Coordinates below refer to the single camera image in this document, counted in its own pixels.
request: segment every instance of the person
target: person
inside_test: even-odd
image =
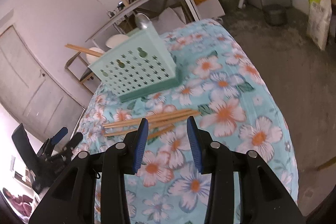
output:
[[[11,205],[23,216],[29,217],[32,213],[32,203],[33,199],[26,195],[18,195],[17,197],[12,195],[10,191],[6,188],[2,188],[4,196],[8,199]]]

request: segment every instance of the green plastic basket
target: green plastic basket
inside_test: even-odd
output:
[[[181,83],[180,69],[151,24],[104,53],[89,68],[121,102]]]

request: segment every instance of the basket base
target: basket base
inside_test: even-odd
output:
[[[176,67],[176,77],[171,78],[168,80],[161,81],[159,83],[156,83],[154,85],[147,86],[145,88],[135,90],[133,92],[130,92],[125,95],[120,95],[118,98],[122,103],[139,98],[139,97],[144,97],[149,94],[159,92],[162,90],[167,90],[173,87],[176,87],[182,83],[182,72],[179,68]]]

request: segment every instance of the floral tablecloth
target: floral tablecloth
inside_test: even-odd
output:
[[[102,124],[106,122],[194,108],[202,114],[195,119],[200,128],[232,151],[256,150],[296,201],[298,172],[288,127],[258,71],[234,38],[210,19],[161,37],[183,70],[182,85],[120,103],[101,84],[80,122],[84,138],[75,154],[81,150],[102,152],[123,140],[124,136],[103,136],[106,131],[120,130],[105,130]],[[186,122],[177,123],[173,131],[147,142],[138,173],[125,176],[131,222],[204,223],[210,179],[211,175],[200,175],[195,169]],[[235,177],[235,223],[239,223],[239,199]],[[95,219],[100,221],[100,181]]]

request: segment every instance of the pile of chopsticks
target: pile of chopsticks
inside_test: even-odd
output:
[[[174,123],[184,121],[189,116],[197,116],[199,114],[200,112],[198,112],[197,110],[187,108],[187,109],[175,110],[172,112],[165,112],[165,113],[146,116],[145,118],[148,120],[150,130],[154,128],[164,127],[163,129],[150,134],[147,139],[150,140],[151,138],[160,136],[168,131],[171,131],[175,128]],[[120,121],[120,122],[112,122],[112,123],[104,124],[103,126],[105,128],[121,128],[121,127],[128,127],[128,126],[136,126],[140,124],[141,119],[142,118],[136,118],[136,119]],[[126,133],[130,131],[134,131],[134,130],[128,129],[124,131],[106,133],[104,134],[104,136],[108,137],[108,136],[125,135]]]

